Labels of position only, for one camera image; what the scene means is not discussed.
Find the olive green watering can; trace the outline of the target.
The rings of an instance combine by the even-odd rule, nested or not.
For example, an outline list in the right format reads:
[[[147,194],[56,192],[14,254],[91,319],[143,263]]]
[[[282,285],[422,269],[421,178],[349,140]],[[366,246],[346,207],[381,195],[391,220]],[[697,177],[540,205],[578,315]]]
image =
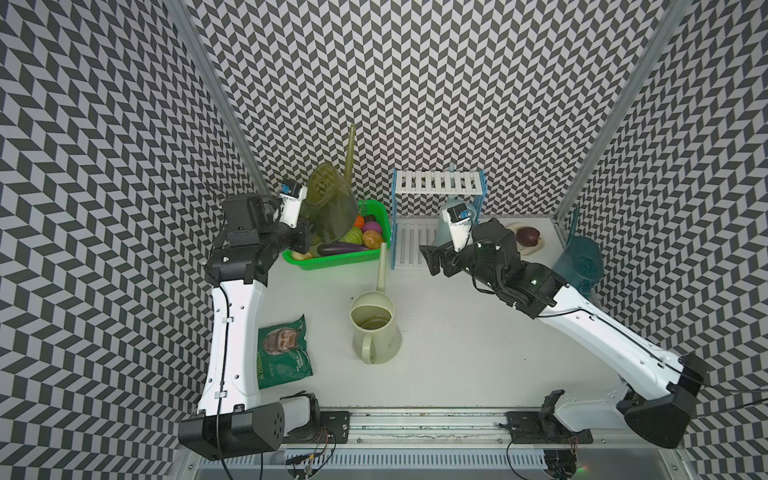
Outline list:
[[[310,223],[320,243],[333,243],[343,237],[358,215],[352,187],[355,145],[356,127],[351,124],[343,171],[327,161],[318,165],[309,177],[300,216]]]

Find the teal watering can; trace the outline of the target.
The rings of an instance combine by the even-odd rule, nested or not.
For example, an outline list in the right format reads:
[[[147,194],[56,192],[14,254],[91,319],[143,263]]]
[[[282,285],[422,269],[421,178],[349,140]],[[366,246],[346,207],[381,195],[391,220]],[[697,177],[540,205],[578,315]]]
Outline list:
[[[604,263],[598,243],[589,237],[577,234],[580,218],[581,210],[576,206],[572,213],[564,251],[556,261],[553,270],[582,296],[590,299],[595,286],[604,274]]]

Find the light blue watering can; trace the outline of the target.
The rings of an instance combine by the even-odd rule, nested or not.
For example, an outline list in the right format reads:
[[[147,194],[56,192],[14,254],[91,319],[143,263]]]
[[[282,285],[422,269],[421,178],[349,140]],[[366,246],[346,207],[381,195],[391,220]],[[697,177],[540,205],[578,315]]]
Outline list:
[[[459,223],[468,228],[470,222],[475,223],[477,210],[471,202],[452,196],[439,209],[438,226],[432,245],[439,247],[453,241],[452,232],[456,230],[453,224]]]

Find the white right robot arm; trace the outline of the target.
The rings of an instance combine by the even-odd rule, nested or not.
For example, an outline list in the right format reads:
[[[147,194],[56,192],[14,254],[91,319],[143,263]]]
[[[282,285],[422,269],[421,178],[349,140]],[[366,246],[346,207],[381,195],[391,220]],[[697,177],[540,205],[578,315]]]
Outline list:
[[[680,446],[709,372],[703,359],[652,344],[549,267],[522,259],[513,232],[497,219],[453,220],[449,231],[450,241],[419,248],[431,275],[468,274],[477,291],[566,334],[622,381],[619,389],[552,391],[538,411],[542,436],[627,430],[656,447]]]

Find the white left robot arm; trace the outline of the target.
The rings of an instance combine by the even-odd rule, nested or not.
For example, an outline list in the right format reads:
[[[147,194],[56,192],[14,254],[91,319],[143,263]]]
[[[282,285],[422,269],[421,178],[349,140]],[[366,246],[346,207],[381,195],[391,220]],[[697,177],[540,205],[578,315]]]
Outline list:
[[[205,265],[213,287],[208,373],[195,414],[178,429],[179,442],[207,460],[276,451],[285,437],[319,428],[314,395],[264,403],[257,378],[269,270],[283,251],[309,249],[309,225],[300,217],[306,194],[284,184],[278,196],[234,195],[222,204],[224,223]]]

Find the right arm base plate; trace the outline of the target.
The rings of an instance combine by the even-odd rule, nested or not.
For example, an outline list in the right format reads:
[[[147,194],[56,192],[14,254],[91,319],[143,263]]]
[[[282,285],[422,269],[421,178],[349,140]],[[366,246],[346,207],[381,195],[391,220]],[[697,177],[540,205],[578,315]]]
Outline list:
[[[589,429],[571,431],[553,416],[540,418],[537,411],[508,411],[505,413],[507,428],[515,444],[533,445],[589,445],[594,438]]]

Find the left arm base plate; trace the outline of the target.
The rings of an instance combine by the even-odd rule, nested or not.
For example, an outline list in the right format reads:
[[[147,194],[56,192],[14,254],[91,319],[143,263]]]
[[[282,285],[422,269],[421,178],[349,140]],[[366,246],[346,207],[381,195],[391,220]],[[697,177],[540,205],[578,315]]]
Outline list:
[[[351,412],[343,410],[321,411],[319,418],[311,420],[304,427],[290,432],[284,437],[284,444],[330,443],[344,445],[348,442],[351,426]]]

